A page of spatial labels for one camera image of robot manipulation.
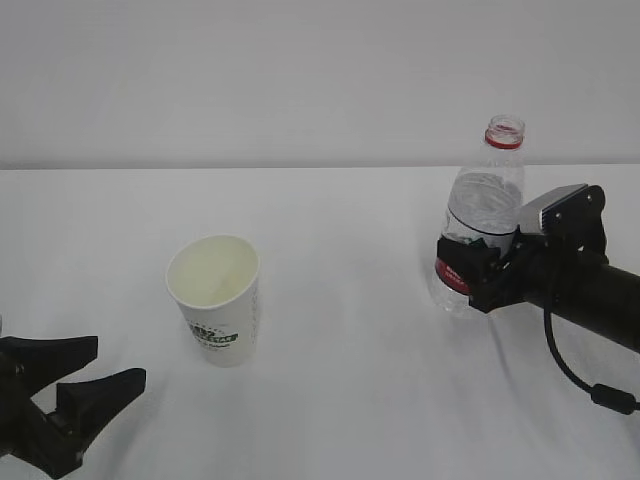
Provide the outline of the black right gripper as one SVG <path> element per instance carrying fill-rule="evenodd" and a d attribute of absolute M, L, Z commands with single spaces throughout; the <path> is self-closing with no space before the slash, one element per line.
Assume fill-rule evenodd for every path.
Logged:
<path fill-rule="evenodd" d="M 461 243 L 447 237 L 437 242 L 435 272 L 449 288 L 469 294 L 468 304 L 482 313 L 523 302 L 545 308 L 549 279 L 536 279 L 549 238 L 517 234 L 505 256 L 480 238 Z"/>

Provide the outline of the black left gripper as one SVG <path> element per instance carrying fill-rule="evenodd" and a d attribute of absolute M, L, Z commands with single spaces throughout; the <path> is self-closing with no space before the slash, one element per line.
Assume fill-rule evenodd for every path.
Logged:
<path fill-rule="evenodd" d="M 60 479 L 78 469 L 99 433 L 146 388 L 131 368 L 101 379 L 62 379 L 97 358 L 98 337 L 1 339 L 1 454 Z"/>

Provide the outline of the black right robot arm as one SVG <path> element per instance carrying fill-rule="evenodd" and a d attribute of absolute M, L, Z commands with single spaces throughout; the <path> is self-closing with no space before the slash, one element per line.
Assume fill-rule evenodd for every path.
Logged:
<path fill-rule="evenodd" d="M 556 187 L 525 204 L 509 246 L 441 237 L 438 259 L 483 313 L 528 302 L 631 351 L 639 349 L 639 277 L 610 265 L 598 185 Z"/>

